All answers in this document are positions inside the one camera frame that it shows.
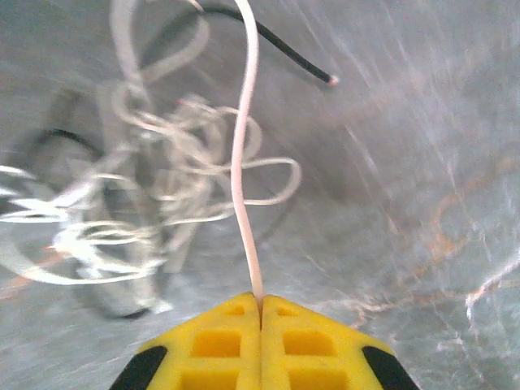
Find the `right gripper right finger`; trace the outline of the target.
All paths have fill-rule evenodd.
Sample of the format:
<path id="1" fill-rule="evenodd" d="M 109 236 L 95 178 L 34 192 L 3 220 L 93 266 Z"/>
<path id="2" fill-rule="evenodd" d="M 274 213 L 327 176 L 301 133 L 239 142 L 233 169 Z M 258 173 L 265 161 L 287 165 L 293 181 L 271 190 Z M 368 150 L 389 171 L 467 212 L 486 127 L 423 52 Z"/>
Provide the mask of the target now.
<path id="1" fill-rule="evenodd" d="M 282 297 L 264 297 L 262 390 L 420 390 L 382 341 Z"/>

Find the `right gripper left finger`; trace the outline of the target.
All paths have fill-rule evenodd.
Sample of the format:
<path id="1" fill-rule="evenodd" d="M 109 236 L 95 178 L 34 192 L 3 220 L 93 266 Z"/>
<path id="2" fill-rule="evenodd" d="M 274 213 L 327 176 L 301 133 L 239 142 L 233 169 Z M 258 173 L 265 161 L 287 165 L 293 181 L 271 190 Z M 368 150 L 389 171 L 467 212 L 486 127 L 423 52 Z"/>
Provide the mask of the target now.
<path id="1" fill-rule="evenodd" d="M 109 390 L 260 390 L 260 317 L 250 292 L 146 341 Z"/>

